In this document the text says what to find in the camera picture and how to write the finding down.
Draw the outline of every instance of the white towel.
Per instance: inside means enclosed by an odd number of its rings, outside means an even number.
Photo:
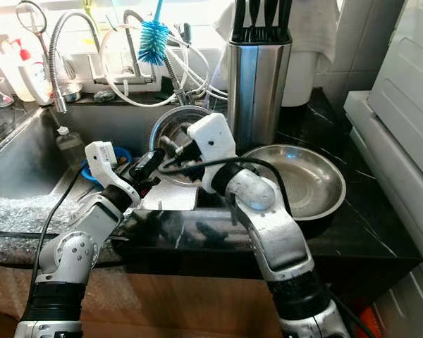
[[[256,26],[264,25],[263,7],[264,2],[261,1]],[[229,40],[233,26],[233,12],[234,1],[224,9],[214,23],[214,29],[226,41]],[[274,18],[274,25],[277,25],[277,22],[278,14]],[[336,0],[293,0],[288,24],[293,39],[292,51],[318,52],[320,54],[318,71],[326,70],[335,58],[337,22]],[[244,26],[250,26],[248,2]]]

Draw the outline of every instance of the dish soap bottle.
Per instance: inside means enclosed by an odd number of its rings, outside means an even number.
[[[69,132],[67,127],[61,126],[57,132],[56,145],[66,159],[69,168],[80,169],[82,161],[86,158],[85,145],[77,132]]]

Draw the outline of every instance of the bubble wrap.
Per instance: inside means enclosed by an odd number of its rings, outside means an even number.
[[[0,197],[0,231],[37,232],[44,225],[50,210],[61,198],[57,195],[35,196],[28,199],[6,199]],[[47,233],[61,233],[67,230],[80,204],[66,199],[51,219]],[[32,263],[37,247],[37,239],[0,237],[0,263]],[[99,255],[99,262],[119,261],[107,241]]]

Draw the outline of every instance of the metal plate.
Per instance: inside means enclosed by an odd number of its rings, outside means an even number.
[[[160,138],[167,136],[178,146],[182,146],[190,141],[190,138],[184,133],[181,125],[191,125],[211,112],[199,106],[181,106],[166,112],[155,123],[149,139],[149,150],[160,148]],[[200,183],[191,183],[191,181],[183,175],[175,177],[168,176],[168,180],[182,186],[194,187]]]
[[[315,220],[333,213],[343,203],[346,183],[327,158],[306,148],[286,144],[262,146],[245,157],[259,158],[274,165],[286,186],[295,220]],[[276,181],[270,170],[255,165],[260,175]]]

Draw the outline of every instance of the stainless steel knife block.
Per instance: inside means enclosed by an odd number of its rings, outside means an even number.
[[[272,144],[285,85],[291,39],[280,44],[228,44],[228,124],[237,150]]]

